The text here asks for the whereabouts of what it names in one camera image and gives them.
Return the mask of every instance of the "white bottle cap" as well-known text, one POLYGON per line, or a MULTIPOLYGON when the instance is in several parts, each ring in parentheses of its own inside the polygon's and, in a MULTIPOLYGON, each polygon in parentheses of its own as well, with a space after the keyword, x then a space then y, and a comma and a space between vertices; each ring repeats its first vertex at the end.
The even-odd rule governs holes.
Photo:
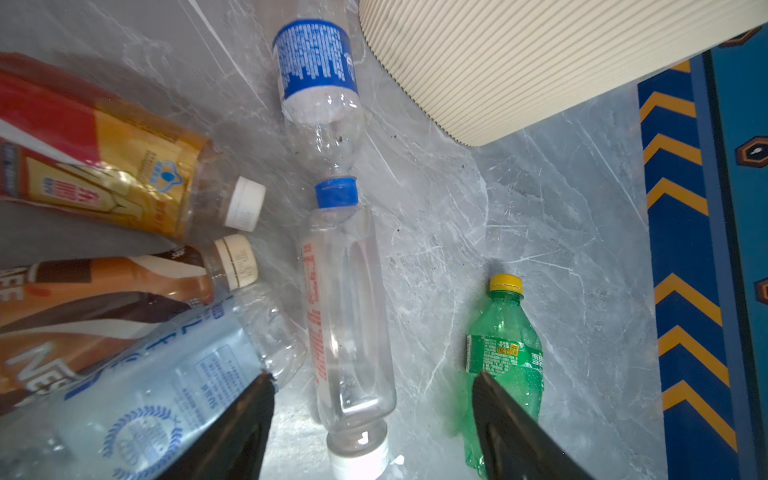
POLYGON ((330 450, 331 471, 336 480, 374 480, 381 476, 389 463, 389 435, 373 452, 356 457, 337 455, 330 450))
POLYGON ((259 220, 261 206, 264 205, 264 195, 266 195, 266 187, 262 184, 238 177, 224 225, 252 232, 259 220))
POLYGON ((259 278, 256 257, 244 235, 236 233, 215 242, 216 250, 224 265, 224 274, 230 284, 230 292, 250 285, 259 278))

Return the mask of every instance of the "corrugated cream surface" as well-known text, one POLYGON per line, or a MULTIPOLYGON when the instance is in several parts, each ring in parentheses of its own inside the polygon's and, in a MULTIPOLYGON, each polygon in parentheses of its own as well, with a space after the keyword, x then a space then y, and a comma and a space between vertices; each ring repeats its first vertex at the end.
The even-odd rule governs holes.
POLYGON ((768 0, 360 0, 359 12, 406 93, 475 146, 768 22, 768 0))

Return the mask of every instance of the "bottle cap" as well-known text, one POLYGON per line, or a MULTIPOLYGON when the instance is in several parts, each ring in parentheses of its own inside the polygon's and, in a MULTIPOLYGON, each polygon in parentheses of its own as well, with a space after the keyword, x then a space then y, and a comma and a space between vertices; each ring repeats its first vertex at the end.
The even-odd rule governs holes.
POLYGON ((506 292, 515 292, 523 294, 523 281, 519 276, 514 275, 494 275, 491 278, 491 286, 489 288, 492 292, 496 290, 504 290, 506 292))
POLYGON ((244 235, 236 233, 215 242, 216 250, 224 265, 224 274, 230 284, 230 292, 250 285, 259 278, 256 257, 244 235))
POLYGON ((389 435, 372 452, 356 457, 337 455, 328 450, 331 471, 336 480, 374 480, 386 469, 389 457, 389 435))
POLYGON ((320 208, 352 207, 357 205, 355 177, 338 177, 315 185, 317 206, 320 208))
POLYGON ((266 195, 266 187, 262 184, 238 177, 224 225, 252 232, 259 220, 261 206, 264 205, 264 195, 266 195))

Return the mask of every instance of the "marble table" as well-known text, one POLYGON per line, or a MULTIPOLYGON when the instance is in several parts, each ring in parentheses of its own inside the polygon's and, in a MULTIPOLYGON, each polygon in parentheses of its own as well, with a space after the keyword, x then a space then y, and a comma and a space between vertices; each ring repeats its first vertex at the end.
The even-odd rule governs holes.
MULTIPOLYGON (((366 133, 356 175, 377 216, 398 408, 383 478, 477 478, 455 434, 465 331, 493 273, 525 282, 545 351, 541 425, 597 480, 667 477, 634 86, 480 148, 457 144, 366 47, 349 3, 366 133)), ((247 0, 24 0, 0 49, 58 65, 209 135, 268 188, 250 240, 301 310, 296 238, 313 185, 285 148, 268 42, 247 0)), ((0 267, 167 249, 0 205, 0 267)), ((331 478, 309 362, 276 398, 261 478, 331 478)))

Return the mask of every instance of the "orange chevron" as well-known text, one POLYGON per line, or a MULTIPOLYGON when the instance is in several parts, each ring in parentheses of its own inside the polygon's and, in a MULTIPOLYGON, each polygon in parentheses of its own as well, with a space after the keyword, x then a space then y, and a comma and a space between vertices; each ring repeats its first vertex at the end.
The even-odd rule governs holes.
POLYGON ((723 326, 723 315, 720 312, 720 308, 674 273, 670 273, 667 278, 654 288, 656 304, 658 305, 661 300, 667 298, 672 292, 678 292, 684 299, 701 310, 704 315, 710 317, 713 322, 723 326))
POLYGON ((728 367, 705 349, 692 336, 686 332, 683 327, 677 325, 669 332, 659 338, 659 356, 669 352, 674 347, 682 345, 683 348, 691 352, 696 359, 706 366, 715 376, 730 387, 730 377, 728 376, 728 367))
POLYGON ((671 180, 662 178, 659 183, 654 185, 648 192, 648 208, 650 209, 664 194, 683 202, 688 207, 709 216, 710 209, 707 206, 707 199, 696 195, 694 192, 683 188, 671 180))
POLYGON ((687 115, 688 117, 696 117, 696 105, 692 101, 655 91, 650 94, 650 97, 648 97, 643 106, 640 107, 640 121, 645 120, 649 113, 656 107, 666 108, 667 110, 672 110, 678 114, 687 115))
POLYGON ((659 150, 666 150, 678 157, 692 161, 696 165, 701 165, 701 150, 664 134, 656 134, 654 139, 651 140, 648 146, 645 147, 645 150, 643 150, 643 159, 645 160, 645 163, 648 163, 659 150))
POLYGON ((704 420, 715 429, 715 432, 723 437, 723 440, 725 440, 735 452, 738 452, 736 447, 736 432, 712 409, 712 407, 709 406, 708 403, 704 401, 704 399, 701 398, 701 396, 699 396, 698 393, 694 391, 694 389, 690 387, 690 385, 685 382, 685 380, 671 386, 661 393, 661 404, 665 411, 686 400, 697 412, 699 412, 699 415, 701 415, 704 420))
POLYGON ((682 61, 681 63, 670 67, 670 70, 682 71, 683 73, 690 73, 690 60, 682 61))

